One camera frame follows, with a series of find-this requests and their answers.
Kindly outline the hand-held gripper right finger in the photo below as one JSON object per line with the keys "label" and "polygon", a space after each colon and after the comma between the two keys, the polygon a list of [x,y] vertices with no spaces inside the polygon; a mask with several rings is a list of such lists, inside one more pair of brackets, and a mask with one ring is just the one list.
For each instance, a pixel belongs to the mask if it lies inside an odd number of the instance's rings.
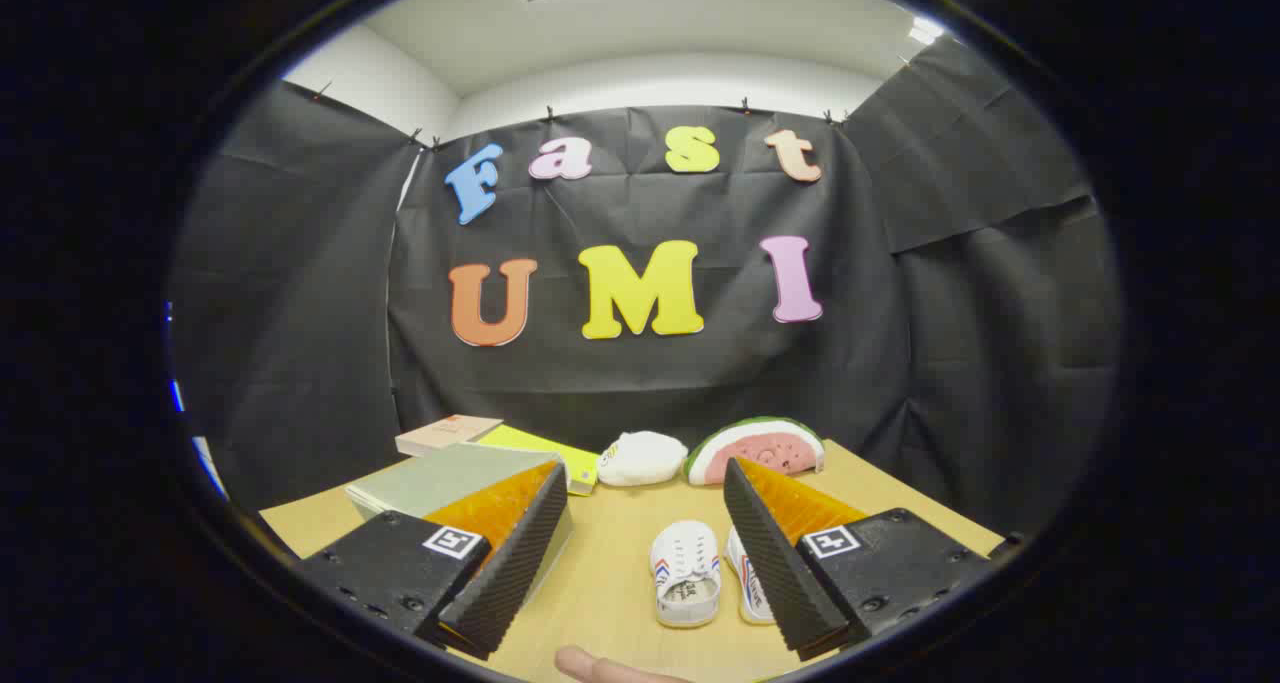
{"label": "hand-held gripper right finger", "polygon": [[995,567],[905,506],[860,513],[755,460],[728,460],[723,496],[783,641],[803,661],[913,622]]}

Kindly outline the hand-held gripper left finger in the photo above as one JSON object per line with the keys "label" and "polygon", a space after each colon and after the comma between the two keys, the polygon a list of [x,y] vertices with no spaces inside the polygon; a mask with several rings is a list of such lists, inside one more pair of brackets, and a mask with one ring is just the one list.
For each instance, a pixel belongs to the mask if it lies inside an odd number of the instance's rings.
{"label": "hand-held gripper left finger", "polygon": [[524,606],[566,505],[564,464],[544,460],[428,515],[374,515],[298,573],[376,627],[485,660]]}

